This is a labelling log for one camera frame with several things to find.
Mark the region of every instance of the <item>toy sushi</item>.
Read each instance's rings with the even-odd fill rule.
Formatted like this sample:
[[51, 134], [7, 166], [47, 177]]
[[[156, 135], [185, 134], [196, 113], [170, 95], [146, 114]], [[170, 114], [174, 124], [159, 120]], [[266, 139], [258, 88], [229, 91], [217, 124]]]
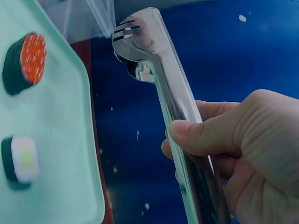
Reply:
[[39, 83], [46, 55], [44, 36], [36, 33], [30, 33], [10, 46], [2, 72], [6, 92], [14, 96]]
[[1, 156], [6, 178], [13, 183], [30, 184], [40, 175], [35, 142], [24, 136], [2, 140]]

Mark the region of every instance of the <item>sushi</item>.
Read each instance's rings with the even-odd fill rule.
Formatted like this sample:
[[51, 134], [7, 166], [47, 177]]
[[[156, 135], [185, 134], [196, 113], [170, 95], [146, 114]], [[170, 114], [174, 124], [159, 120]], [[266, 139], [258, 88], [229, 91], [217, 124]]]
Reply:
[[6, 178], [29, 184], [40, 175], [37, 149], [31, 138], [12, 136], [2, 140], [1, 155]]
[[4, 88], [9, 95], [17, 95], [40, 82], [47, 55], [45, 45], [44, 36], [30, 33], [10, 46], [2, 71]]

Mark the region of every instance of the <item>silver tongs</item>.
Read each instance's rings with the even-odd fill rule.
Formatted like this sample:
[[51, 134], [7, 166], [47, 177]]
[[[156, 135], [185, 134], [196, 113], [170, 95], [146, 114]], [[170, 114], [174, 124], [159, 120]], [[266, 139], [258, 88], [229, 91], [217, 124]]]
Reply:
[[[202, 122], [158, 9], [146, 8], [126, 18], [116, 28], [112, 41], [116, 56], [127, 63], [129, 74], [156, 85], [167, 130], [177, 119]], [[170, 144], [188, 223], [230, 224], [223, 188], [211, 157], [187, 154], [171, 138]]]

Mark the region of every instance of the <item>white speck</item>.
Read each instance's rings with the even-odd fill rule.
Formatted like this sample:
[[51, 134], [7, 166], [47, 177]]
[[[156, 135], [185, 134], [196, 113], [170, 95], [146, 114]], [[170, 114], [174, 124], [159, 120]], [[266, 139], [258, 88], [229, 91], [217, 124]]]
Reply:
[[246, 17], [245, 16], [243, 16], [243, 15], [239, 15], [239, 20], [241, 21], [241, 22], [246, 22], [247, 21], [247, 19], [246, 19]]

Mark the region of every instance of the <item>blue background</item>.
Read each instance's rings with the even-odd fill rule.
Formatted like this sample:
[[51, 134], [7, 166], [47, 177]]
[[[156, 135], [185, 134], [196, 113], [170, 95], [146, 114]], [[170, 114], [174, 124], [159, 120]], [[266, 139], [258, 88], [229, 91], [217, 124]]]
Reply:
[[[299, 98], [299, 2], [210, 1], [161, 13], [196, 99], [242, 101], [260, 88]], [[116, 224], [187, 224], [174, 165], [160, 149], [155, 86], [132, 79], [106, 39], [92, 40], [92, 74]]]

